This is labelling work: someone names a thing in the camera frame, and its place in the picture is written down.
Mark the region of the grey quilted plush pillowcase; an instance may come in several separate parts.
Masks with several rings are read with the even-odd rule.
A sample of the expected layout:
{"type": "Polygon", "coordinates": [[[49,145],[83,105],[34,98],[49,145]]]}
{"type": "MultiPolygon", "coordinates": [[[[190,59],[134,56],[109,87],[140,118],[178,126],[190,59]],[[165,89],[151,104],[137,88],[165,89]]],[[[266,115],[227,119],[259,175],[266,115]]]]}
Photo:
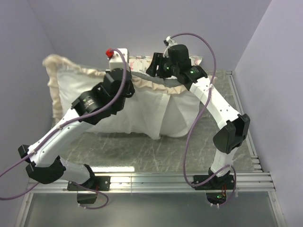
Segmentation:
{"type": "Polygon", "coordinates": [[[181,84],[178,82],[177,79],[162,79],[159,77],[152,77],[148,75],[145,71],[139,71],[139,72],[132,71],[132,75],[159,85],[164,85],[166,87],[181,86],[181,84]]]}

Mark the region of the white pillow with cream ruffle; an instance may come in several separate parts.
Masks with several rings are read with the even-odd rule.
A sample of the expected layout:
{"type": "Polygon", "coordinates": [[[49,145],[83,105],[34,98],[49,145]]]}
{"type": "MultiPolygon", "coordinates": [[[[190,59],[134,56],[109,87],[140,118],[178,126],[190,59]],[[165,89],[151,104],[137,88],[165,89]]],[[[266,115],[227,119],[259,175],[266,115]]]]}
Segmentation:
{"type": "MultiPolygon", "coordinates": [[[[49,76],[53,118],[58,123],[72,102],[103,81],[105,69],[76,64],[51,54],[43,60],[49,76]]],[[[157,140],[161,135],[186,135],[199,113],[200,100],[183,85],[166,87],[132,75],[135,94],[125,100],[122,111],[101,120],[89,132],[144,133],[157,140]]]]}

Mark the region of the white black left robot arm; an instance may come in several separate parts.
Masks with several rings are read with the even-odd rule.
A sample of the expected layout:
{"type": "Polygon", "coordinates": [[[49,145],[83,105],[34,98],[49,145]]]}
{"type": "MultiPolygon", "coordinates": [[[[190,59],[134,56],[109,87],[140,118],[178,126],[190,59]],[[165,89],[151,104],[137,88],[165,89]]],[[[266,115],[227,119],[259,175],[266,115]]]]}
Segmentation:
{"type": "Polygon", "coordinates": [[[96,180],[91,168],[66,161],[60,154],[83,132],[121,111],[126,98],[134,93],[131,73],[121,68],[107,72],[102,82],[81,93],[65,116],[38,142],[19,147],[21,157],[30,154],[26,166],[29,178],[42,184],[67,180],[91,190],[96,180]]]}

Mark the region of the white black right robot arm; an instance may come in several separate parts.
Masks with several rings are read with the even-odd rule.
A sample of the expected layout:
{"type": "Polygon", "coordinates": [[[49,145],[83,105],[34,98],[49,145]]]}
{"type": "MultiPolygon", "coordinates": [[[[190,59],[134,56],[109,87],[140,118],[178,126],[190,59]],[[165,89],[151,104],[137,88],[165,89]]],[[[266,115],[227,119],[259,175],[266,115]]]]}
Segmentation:
{"type": "Polygon", "coordinates": [[[155,52],[146,72],[162,79],[176,77],[214,118],[219,131],[213,137],[216,153],[209,169],[208,182],[214,189],[221,188],[238,147],[247,137],[250,117],[240,114],[224,99],[202,67],[192,65],[188,48],[183,44],[168,46],[164,53],[155,52]]]}

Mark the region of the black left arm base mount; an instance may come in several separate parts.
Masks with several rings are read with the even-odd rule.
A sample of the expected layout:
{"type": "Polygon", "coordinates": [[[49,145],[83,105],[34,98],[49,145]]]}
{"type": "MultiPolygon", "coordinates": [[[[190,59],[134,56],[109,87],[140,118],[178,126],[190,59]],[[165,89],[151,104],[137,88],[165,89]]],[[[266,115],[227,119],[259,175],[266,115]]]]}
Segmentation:
{"type": "Polygon", "coordinates": [[[109,197],[104,193],[108,192],[111,184],[110,176],[95,176],[92,180],[89,179],[84,184],[77,184],[75,182],[68,182],[67,191],[76,192],[76,199],[78,206],[87,210],[98,210],[104,208],[109,203],[109,197]],[[105,202],[101,206],[92,207],[101,195],[105,198],[105,202]]]}

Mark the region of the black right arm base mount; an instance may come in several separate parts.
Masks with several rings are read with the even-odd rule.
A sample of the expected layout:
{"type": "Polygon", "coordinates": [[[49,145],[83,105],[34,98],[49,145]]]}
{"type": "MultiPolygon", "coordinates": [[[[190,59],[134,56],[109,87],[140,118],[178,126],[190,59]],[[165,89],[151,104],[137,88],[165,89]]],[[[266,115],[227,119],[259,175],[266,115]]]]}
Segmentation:
{"type": "Polygon", "coordinates": [[[196,186],[205,181],[209,175],[194,175],[192,184],[197,191],[210,191],[206,193],[206,199],[211,207],[220,208],[228,203],[236,191],[237,177],[228,172],[223,177],[215,176],[201,186],[196,186]]]}

